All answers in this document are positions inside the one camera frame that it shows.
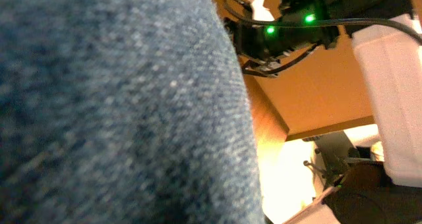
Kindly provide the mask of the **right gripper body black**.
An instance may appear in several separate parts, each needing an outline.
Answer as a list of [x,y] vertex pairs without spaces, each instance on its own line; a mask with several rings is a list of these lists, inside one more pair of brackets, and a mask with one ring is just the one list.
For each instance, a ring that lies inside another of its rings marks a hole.
[[236,54],[258,64],[288,57],[294,51],[313,45],[332,49],[340,36],[336,26],[312,28],[311,24],[317,21],[315,14],[287,14],[277,21],[303,23],[306,27],[281,28],[275,25],[250,25],[228,17],[224,18],[224,26],[232,37]]

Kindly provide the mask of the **dark blue jeans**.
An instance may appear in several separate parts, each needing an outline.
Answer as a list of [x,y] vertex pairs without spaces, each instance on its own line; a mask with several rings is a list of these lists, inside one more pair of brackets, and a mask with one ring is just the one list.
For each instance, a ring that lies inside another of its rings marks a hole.
[[213,0],[1,0],[1,222],[264,222]]

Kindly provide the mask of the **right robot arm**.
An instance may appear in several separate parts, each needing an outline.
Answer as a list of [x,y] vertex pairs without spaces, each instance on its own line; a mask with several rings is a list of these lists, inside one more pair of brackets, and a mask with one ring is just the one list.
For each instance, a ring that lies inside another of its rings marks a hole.
[[421,222],[421,34],[411,0],[281,0],[274,18],[264,0],[240,0],[224,25],[244,74],[270,78],[280,58],[332,49],[344,26],[369,91],[384,161],[349,158],[329,174],[323,195],[292,223]]

